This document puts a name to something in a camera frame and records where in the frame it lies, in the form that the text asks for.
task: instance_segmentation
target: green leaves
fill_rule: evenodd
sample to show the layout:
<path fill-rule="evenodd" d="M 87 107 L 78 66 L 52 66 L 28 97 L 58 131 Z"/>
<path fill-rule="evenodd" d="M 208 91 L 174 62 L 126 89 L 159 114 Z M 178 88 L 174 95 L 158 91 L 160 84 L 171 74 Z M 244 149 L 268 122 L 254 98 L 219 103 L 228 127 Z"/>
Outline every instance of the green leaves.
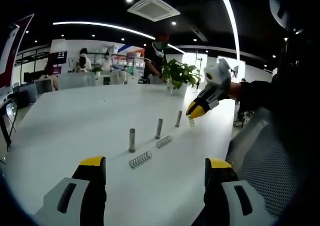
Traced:
<path fill-rule="evenodd" d="M 96 73 L 96 72 L 101 72 L 102 71 L 102 69 L 100 68 L 100 67 L 94 67 L 93 69 L 92 69 L 92 72 L 94 72 L 94 73 Z"/>
<path fill-rule="evenodd" d="M 163 66 L 163 76 L 171 79 L 174 89 L 181 87 L 182 83 L 190 83 L 192 86 L 200 80 L 199 70 L 196 66 L 182 64 L 173 59 Z"/>

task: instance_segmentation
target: ceiling air conditioner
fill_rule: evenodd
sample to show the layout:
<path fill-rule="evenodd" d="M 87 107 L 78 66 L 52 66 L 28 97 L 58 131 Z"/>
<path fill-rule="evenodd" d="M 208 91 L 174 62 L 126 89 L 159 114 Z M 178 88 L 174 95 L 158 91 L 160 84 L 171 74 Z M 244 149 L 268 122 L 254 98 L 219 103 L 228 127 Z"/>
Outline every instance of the ceiling air conditioner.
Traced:
<path fill-rule="evenodd" d="M 180 12 L 162 0 L 141 0 L 130 7 L 128 12 L 153 22 L 180 15 Z"/>

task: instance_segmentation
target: coil spring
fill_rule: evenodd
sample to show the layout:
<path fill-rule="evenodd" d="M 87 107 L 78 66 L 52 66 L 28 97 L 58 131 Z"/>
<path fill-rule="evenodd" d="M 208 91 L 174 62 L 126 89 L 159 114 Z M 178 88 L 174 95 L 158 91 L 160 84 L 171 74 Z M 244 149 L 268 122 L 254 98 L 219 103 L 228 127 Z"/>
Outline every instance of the coil spring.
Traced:
<path fill-rule="evenodd" d="M 145 153 L 141 154 L 140 156 L 130 160 L 129 166 L 131 168 L 135 169 L 140 164 L 144 163 L 145 161 L 149 160 L 150 158 L 152 158 L 152 154 L 149 151 L 145 152 Z"/>
<path fill-rule="evenodd" d="M 171 141 L 172 141 L 172 136 L 169 135 L 169 136 L 161 139 L 160 141 L 156 142 L 155 145 L 157 148 L 162 148 L 163 146 L 167 145 Z"/>
<path fill-rule="evenodd" d="M 188 119 L 189 119 L 190 127 L 193 127 L 195 125 L 195 121 L 192 118 L 190 118 L 190 116 L 188 116 Z"/>

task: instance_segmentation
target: ceiling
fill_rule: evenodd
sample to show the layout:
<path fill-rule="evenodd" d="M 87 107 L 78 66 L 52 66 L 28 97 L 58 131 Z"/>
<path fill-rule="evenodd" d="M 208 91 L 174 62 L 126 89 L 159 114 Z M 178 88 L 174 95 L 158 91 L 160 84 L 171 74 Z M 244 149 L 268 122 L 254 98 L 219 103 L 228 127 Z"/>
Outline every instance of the ceiling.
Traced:
<path fill-rule="evenodd" d="M 102 22 L 137 30 L 154 36 L 158 32 L 168 32 L 172 45 L 196 45 L 235 49 L 235 41 L 227 10 L 222 0 L 164 0 L 181 15 L 152 22 L 145 18 L 127 12 L 131 6 L 125 0 L 14 0 L 10 9 L 7 24 L 35 13 L 34 19 L 25 34 L 20 50 L 25 50 L 37 44 L 50 44 L 52 39 L 90 39 L 125 43 L 143 47 L 149 39 L 123 31 L 115 31 L 105 27 L 86 25 L 53 26 L 53 22 L 87 21 Z M 273 19 L 269 0 L 230 0 L 239 35 L 240 51 L 259 56 L 264 62 L 253 60 L 251 65 L 262 67 L 268 64 L 272 69 L 286 37 L 284 31 Z M 192 31 L 196 27 L 206 38 L 202 42 Z M 209 51 L 210 55 L 235 54 Z M 241 56 L 241 60 L 252 60 Z"/>

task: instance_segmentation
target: metal cylinder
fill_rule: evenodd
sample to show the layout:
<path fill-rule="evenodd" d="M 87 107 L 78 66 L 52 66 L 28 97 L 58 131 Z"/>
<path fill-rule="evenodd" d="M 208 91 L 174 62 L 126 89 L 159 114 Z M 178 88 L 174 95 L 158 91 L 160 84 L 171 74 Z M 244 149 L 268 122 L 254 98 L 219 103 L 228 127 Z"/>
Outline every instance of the metal cylinder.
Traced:
<path fill-rule="evenodd" d="M 130 144 L 129 152 L 131 152 L 131 153 L 136 151 L 135 139 L 136 139 L 135 129 L 130 128 L 130 131 L 129 131 L 129 144 Z"/>
<path fill-rule="evenodd" d="M 156 128 L 156 130 L 157 130 L 157 133 L 156 133 L 156 135 L 155 135 L 155 138 L 156 138 L 156 139 L 160 139 L 162 122 L 163 122 L 163 120 L 162 120 L 161 118 L 159 118 L 158 127 Z"/>
<path fill-rule="evenodd" d="M 182 115 L 182 111 L 179 111 L 179 114 L 178 114 L 178 118 L 177 118 L 177 120 L 176 120 L 175 127 L 179 127 L 179 125 L 180 125 L 180 120 L 181 120 L 181 115 Z"/>

